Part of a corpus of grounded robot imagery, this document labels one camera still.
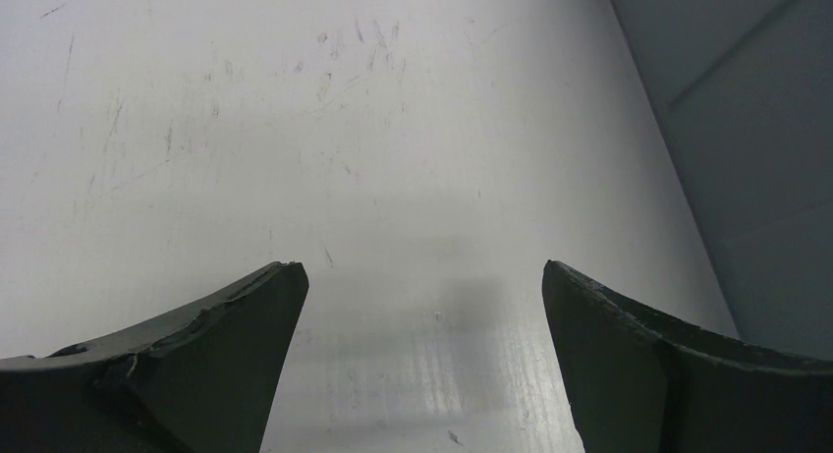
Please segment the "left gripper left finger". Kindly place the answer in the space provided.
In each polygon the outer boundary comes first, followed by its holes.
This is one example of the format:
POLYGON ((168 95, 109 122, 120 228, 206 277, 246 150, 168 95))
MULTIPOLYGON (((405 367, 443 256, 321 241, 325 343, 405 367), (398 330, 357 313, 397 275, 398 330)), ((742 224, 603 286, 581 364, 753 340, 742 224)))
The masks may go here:
POLYGON ((272 262, 194 302, 1 363, 5 452, 256 452, 309 281, 272 262))

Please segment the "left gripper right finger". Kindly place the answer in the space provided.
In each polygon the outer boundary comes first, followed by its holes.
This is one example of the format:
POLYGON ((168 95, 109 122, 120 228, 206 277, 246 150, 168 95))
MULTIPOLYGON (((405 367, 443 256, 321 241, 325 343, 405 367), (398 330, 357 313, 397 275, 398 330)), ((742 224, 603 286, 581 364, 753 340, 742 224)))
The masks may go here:
POLYGON ((560 261, 542 299, 588 452, 828 452, 832 365, 653 309, 560 261))

